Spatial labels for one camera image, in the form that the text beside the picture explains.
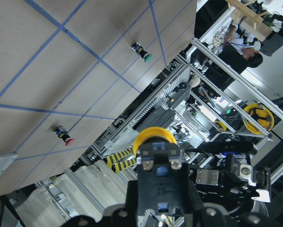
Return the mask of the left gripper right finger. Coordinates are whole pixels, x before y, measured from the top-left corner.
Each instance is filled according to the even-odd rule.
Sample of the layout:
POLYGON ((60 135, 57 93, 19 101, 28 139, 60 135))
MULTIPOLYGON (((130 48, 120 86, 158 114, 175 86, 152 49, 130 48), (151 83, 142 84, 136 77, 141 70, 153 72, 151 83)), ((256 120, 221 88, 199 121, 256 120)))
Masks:
POLYGON ((179 176, 179 209, 184 217, 185 227, 228 227, 222 211, 205 205, 193 183, 186 175, 179 176))

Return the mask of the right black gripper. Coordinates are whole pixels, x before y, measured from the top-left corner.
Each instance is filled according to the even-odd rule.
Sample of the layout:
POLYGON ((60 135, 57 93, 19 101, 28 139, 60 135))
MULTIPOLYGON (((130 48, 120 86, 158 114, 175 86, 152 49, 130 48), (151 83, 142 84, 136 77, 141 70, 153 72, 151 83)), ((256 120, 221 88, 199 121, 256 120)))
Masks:
POLYGON ((207 142, 198 152, 228 152, 221 166, 193 167, 193 182, 204 203, 221 205, 234 219, 247 212, 269 216, 266 204, 271 202, 270 169, 253 167, 236 154, 256 154, 257 149, 252 142, 207 142))

